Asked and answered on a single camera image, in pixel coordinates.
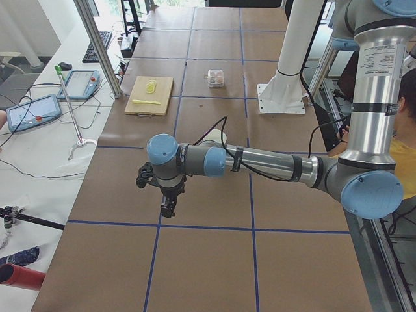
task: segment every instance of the black keyboard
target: black keyboard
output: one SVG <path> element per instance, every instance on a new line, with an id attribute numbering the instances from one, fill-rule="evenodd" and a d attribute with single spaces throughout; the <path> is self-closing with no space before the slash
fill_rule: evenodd
<path id="1" fill-rule="evenodd" d="M 111 42 L 112 32 L 100 31 L 99 36 L 101 37 L 101 42 L 103 42 L 105 49 L 108 49 L 110 42 Z M 92 43 L 90 42 L 90 45 L 88 46 L 88 49 L 85 52 L 83 63 L 98 63 L 98 62 L 99 60 L 98 60 L 96 50 L 94 50 L 94 47 L 92 46 Z"/>

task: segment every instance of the red cylinder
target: red cylinder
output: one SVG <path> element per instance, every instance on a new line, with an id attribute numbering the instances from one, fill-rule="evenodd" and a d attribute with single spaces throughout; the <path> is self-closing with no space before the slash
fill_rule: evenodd
<path id="1" fill-rule="evenodd" d="M 39 291 L 45 273 L 7 263 L 0 266 L 0 284 Z"/>

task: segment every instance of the white desk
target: white desk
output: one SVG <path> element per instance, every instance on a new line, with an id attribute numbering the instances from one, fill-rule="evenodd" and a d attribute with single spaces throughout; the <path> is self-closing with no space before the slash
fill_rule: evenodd
<path id="1" fill-rule="evenodd" d="M 107 21 L 109 27 L 100 27 L 102 30 L 111 30 L 112 23 Z M 108 49 L 113 68 L 119 62 L 116 56 L 121 55 L 116 40 L 117 34 L 113 33 L 113 40 Z M 54 66 L 60 62 L 69 62 L 74 69 L 94 69 L 100 71 L 101 78 L 105 78 L 101 66 L 98 63 L 83 64 L 82 57 L 87 49 L 90 40 L 82 24 L 78 24 L 66 41 L 55 53 L 51 61 L 45 67 L 42 74 L 35 83 L 59 83 Z M 32 89 L 32 98 L 57 93 L 57 87 L 40 87 Z M 90 129 L 81 129 L 85 138 L 98 139 L 101 134 L 107 117 L 109 115 L 113 95 L 108 83 L 96 94 L 96 98 L 101 102 L 99 114 L 97 115 Z M 73 106 L 78 106 L 82 102 L 73 102 Z M 99 103 L 90 99 L 82 107 L 75 110 L 75 116 L 80 126 L 89 126 Z M 61 103 L 62 113 L 68 111 L 66 102 Z M 70 115 L 62 117 L 65 121 L 70 121 Z M 8 133 L 5 125 L 0 134 Z M 9 136 L 0 136 L 0 144 Z M 31 129 L 21 133 L 15 133 L 13 137 L 3 146 L 0 152 L 0 159 L 12 163 L 23 172 L 28 172 L 36 176 L 63 176 L 77 172 L 86 172 L 95 146 L 88 144 L 82 148 L 77 148 L 73 154 L 73 159 L 68 160 L 68 152 L 77 141 L 74 126 L 70 123 L 60 123 L 54 121 L 51 124 Z M 34 179 L 21 175 L 12 167 L 0 163 L 0 207 L 6 205 L 26 206 L 26 215 L 43 218 L 53 222 L 65 224 L 72 209 L 73 203 L 83 180 L 83 175 L 67 179 Z M 0 220 L 0 240 L 5 236 L 3 220 Z M 18 221 L 12 228 L 12 236 L 8 246 L 0 250 L 0 257 L 11 255 L 24 249 L 34 246 L 40 247 L 40 256 L 37 262 L 28 267 L 33 270 L 47 272 L 53 254 L 57 247 L 62 232 L 57 229 Z M 0 301 L 7 311 L 24 312 L 30 311 L 38 295 L 36 291 L 0 286 Z"/>

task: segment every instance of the tablet device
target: tablet device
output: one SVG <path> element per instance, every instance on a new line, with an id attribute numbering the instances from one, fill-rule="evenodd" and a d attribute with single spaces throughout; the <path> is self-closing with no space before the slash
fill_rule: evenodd
<path id="1" fill-rule="evenodd" d="M 37 127 L 61 115 L 58 100 L 54 94 L 9 107 L 6 112 L 10 132 Z"/>
<path id="2" fill-rule="evenodd" d="M 89 99 L 99 85 L 99 71 L 71 70 L 65 78 L 65 87 L 70 99 L 84 101 Z M 65 100 L 62 89 L 57 94 L 59 100 Z"/>

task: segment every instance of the small clear box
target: small clear box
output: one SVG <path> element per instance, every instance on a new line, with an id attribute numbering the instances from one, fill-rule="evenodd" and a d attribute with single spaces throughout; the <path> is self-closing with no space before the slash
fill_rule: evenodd
<path id="1" fill-rule="evenodd" d="M 224 86 L 224 72 L 222 70 L 209 70 L 208 85 L 210 88 L 220 88 Z"/>

